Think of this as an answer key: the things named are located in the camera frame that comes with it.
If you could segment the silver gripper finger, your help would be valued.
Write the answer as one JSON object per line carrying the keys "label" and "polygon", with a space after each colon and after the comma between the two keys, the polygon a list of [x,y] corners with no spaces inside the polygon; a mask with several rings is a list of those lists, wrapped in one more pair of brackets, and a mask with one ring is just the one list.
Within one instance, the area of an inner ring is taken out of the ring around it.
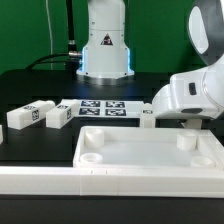
{"label": "silver gripper finger", "polygon": [[202,127],[202,120],[201,119],[187,119],[182,123],[185,129],[196,129],[200,130]]}

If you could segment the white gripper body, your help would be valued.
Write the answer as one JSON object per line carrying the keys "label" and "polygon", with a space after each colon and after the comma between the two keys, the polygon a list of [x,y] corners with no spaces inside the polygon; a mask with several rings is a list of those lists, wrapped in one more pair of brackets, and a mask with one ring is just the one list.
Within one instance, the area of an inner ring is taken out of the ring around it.
{"label": "white gripper body", "polygon": [[172,75],[152,101],[159,119],[212,118],[224,113],[224,66]]}

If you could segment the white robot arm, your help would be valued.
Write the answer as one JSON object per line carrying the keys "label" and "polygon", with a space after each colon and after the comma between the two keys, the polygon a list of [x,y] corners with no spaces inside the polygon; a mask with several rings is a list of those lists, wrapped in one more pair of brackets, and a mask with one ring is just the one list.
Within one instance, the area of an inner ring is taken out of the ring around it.
{"label": "white robot arm", "polygon": [[[134,77],[130,50],[124,43],[123,0],[88,0],[89,40],[82,50],[80,80],[115,85]],[[224,0],[195,0],[188,35],[204,68],[174,74],[140,115],[141,127],[157,119],[185,119],[197,128],[204,118],[224,115]]]}

